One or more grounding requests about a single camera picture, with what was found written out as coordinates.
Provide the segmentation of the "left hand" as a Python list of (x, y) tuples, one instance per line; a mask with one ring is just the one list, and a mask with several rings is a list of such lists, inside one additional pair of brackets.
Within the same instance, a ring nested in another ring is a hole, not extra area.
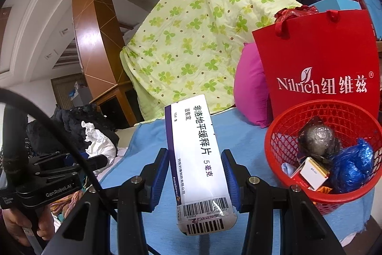
[[(24, 216), (17, 208), (2, 210), (5, 227), (10, 235), (21, 245), (30, 247), (24, 228), (32, 228), (30, 220)], [(43, 240), (50, 240), (55, 233), (54, 220), (49, 206), (46, 206), (39, 216), (37, 235)]]

